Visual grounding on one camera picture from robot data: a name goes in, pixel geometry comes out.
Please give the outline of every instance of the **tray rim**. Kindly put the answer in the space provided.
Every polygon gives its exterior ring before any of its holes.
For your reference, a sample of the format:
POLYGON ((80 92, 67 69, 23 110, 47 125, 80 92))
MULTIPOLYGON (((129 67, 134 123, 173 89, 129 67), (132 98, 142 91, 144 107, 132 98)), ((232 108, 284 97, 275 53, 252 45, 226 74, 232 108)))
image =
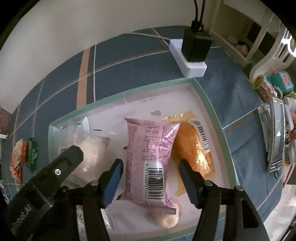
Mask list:
MULTIPOLYGON (((228 174, 228 179, 229 179, 229 185, 230 188, 234 188, 238 182, 237 182, 237 175, 232 159, 232 155, 229 149, 229 145, 226 139, 226 136, 224 134, 224 131, 222 129, 221 123, 218 119, 218 116, 216 114, 216 111, 214 110, 214 107, 212 103, 210 102, 210 99, 208 98, 206 92, 204 89, 201 87, 200 83, 195 79, 195 78, 181 78, 181 79, 175 79, 175 80, 168 80, 168 81, 163 81, 163 82, 158 82, 150 85, 145 85, 141 86, 138 88, 130 89, 127 91, 120 92, 115 95, 111 95, 109 97, 103 98, 101 100, 98 100, 96 102, 93 102, 91 104, 86 105, 85 107, 82 107, 78 110, 72 111, 68 113, 67 115, 53 121, 49 125, 49 130, 48 130, 48 155, 49 155, 49 162, 52 162, 54 160, 54 129, 55 126, 72 119, 78 115, 82 115, 85 112, 88 112, 90 110, 93 110, 97 107, 100 107, 105 104, 109 104, 111 102, 124 99, 130 95, 138 94, 140 92, 146 92, 146 91, 152 91, 155 89, 163 88, 163 87, 168 87, 168 86, 173 86, 173 85, 180 85, 180 84, 185 84, 185 83, 191 83, 192 86, 194 87, 195 91, 199 95, 202 103, 204 104, 204 107, 209 115, 209 118, 211 119, 212 125, 214 127, 214 130, 217 134, 218 141, 220 143, 220 147, 222 150, 222 154, 224 157, 225 161, 225 166, 227 169, 227 174, 228 174)), ((225 217, 225 212, 222 212, 219 214, 219 221, 222 220, 225 217)), ((162 236, 157 236, 157 237, 152 237, 152 238, 144 238, 144 239, 137 239, 135 241, 163 241, 163 240, 172 240, 176 238, 183 237, 185 235, 189 235, 195 232, 196 225, 184 229, 181 231, 177 231, 174 233, 170 234, 165 234, 162 236)))

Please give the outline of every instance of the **pink snack package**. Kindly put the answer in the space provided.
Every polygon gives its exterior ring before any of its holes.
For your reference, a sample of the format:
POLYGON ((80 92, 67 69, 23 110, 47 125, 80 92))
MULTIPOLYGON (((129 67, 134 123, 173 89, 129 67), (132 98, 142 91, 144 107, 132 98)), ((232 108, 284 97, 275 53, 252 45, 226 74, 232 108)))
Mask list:
POLYGON ((176 214, 165 185, 168 161, 180 124, 125 120, 128 123, 126 189, 120 199, 150 211, 176 214))

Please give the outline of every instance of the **yellow wrapper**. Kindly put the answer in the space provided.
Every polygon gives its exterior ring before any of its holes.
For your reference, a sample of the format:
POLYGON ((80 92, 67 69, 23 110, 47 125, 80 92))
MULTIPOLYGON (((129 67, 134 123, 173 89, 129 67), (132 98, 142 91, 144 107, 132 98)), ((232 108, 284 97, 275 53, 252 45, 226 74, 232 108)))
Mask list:
MULTIPOLYGON (((194 171, 199 172, 206 180, 214 181, 215 167, 204 129, 191 110, 184 114, 166 118, 170 123, 181 123, 176 135, 172 155, 179 163, 187 159, 194 171)), ((178 190, 176 196, 186 193, 182 178, 178 171, 178 190)))

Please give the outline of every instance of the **power strip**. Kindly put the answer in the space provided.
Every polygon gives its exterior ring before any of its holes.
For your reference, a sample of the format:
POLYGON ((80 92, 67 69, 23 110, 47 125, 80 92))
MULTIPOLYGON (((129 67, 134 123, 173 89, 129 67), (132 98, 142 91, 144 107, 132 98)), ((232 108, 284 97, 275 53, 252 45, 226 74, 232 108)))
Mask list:
POLYGON ((205 62, 188 62, 181 52, 182 41, 182 39, 171 39, 169 49, 183 76, 186 78, 203 77, 207 69, 207 65, 205 62))

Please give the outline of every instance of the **small container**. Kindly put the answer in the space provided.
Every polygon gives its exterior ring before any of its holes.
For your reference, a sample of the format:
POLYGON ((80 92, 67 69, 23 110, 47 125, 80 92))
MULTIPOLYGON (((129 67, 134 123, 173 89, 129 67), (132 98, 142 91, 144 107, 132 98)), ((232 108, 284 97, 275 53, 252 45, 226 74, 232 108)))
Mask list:
POLYGON ((293 140, 290 145, 285 146, 285 160, 288 165, 296 164, 296 141, 293 140))
POLYGON ((272 97, 276 97, 275 89, 262 74, 256 77, 252 86, 264 102, 269 102, 272 97))
POLYGON ((232 45, 233 44, 237 44, 237 38, 234 37, 234 36, 228 36, 228 42, 231 43, 232 45))
POLYGON ((270 83, 277 86, 283 92, 283 96, 289 94, 293 90, 293 83, 286 71, 276 70, 270 77, 270 83))

